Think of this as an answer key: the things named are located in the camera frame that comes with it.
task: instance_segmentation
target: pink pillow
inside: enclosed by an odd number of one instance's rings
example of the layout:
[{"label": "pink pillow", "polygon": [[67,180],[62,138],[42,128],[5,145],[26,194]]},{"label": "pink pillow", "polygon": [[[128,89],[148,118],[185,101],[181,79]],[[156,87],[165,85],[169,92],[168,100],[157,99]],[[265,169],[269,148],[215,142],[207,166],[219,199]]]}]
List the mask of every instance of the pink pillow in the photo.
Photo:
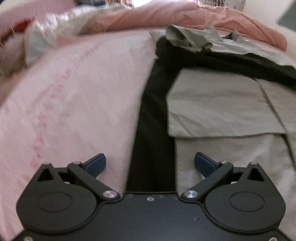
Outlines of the pink pillow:
[{"label": "pink pillow", "polygon": [[16,33],[0,49],[0,73],[9,76],[25,66],[24,34]]},{"label": "pink pillow", "polygon": [[47,12],[63,13],[75,7],[74,0],[35,0],[0,14],[0,36],[24,19],[39,18]]}]

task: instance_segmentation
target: white sheet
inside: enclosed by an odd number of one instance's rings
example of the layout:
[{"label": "white sheet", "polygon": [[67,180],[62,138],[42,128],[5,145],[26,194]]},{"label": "white sheet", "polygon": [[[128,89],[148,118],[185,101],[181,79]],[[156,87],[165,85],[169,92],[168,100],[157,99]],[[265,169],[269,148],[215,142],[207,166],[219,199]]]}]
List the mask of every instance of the white sheet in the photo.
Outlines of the white sheet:
[{"label": "white sheet", "polygon": [[148,31],[80,37],[29,69],[0,112],[0,234],[22,230],[15,206],[43,162],[102,152],[99,179],[124,191],[141,93],[155,58]]}]

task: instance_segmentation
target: triangular cutout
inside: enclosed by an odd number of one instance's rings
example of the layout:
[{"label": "triangular cutout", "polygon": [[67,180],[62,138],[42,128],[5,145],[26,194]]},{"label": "triangular cutout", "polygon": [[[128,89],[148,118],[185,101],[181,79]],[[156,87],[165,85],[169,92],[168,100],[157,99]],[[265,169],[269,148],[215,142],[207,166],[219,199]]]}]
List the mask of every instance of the triangular cutout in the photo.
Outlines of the triangular cutout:
[{"label": "triangular cutout", "polygon": [[249,180],[264,182],[264,178],[256,168],[252,168],[252,171],[248,177]]},{"label": "triangular cutout", "polygon": [[53,176],[48,169],[44,169],[41,173],[40,177],[38,178],[37,182],[49,181],[53,180]]}]

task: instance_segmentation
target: black metal plate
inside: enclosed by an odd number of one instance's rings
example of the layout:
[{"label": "black metal plate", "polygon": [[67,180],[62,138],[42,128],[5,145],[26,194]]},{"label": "black metal plate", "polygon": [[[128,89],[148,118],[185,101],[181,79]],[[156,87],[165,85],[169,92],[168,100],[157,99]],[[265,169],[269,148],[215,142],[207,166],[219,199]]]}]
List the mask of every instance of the black metal plate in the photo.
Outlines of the black metal plate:
[{"label": "black metal plate", "polygon": [[103,203],[96,216],[74,232],[49,236],[25,230],[15,241],[24,236],[42,241],[288,241],[276,229],[253,235],[227,231],[209,220],[198,203],[186,203],[175,193],[127,193],[118,202]]}]

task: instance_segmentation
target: pink blanket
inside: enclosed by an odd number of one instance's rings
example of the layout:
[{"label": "pink blanket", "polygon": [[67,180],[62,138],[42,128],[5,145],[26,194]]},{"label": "pink blanket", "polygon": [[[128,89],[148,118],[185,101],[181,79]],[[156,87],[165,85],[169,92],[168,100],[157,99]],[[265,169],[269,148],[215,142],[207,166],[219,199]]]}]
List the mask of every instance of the pink blanket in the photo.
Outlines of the pink blanket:
[{"label": "pink blanket", "polygon": [[216,29],[228,32],[237,29],[244,37],[268,43],[284,51],[287,49],[287,41],[282,34],[242,12],[224,7],[200,7],[196,2],[185,0],[154,0],[142,7],[102,14],[92,19],[82,33],[163,27],[170,24],[197,29],[212,24]]},{"label": "pink blanket", "polygon": [[0,107],[0,235],[6,240],[22,230],[16,202],[43,162],[65,167],[103,152],[100,180],[121,193],[125,188],[155,44],[147,30],[58,44],[63,47],[0,88],[0,100],[13,90]]}]

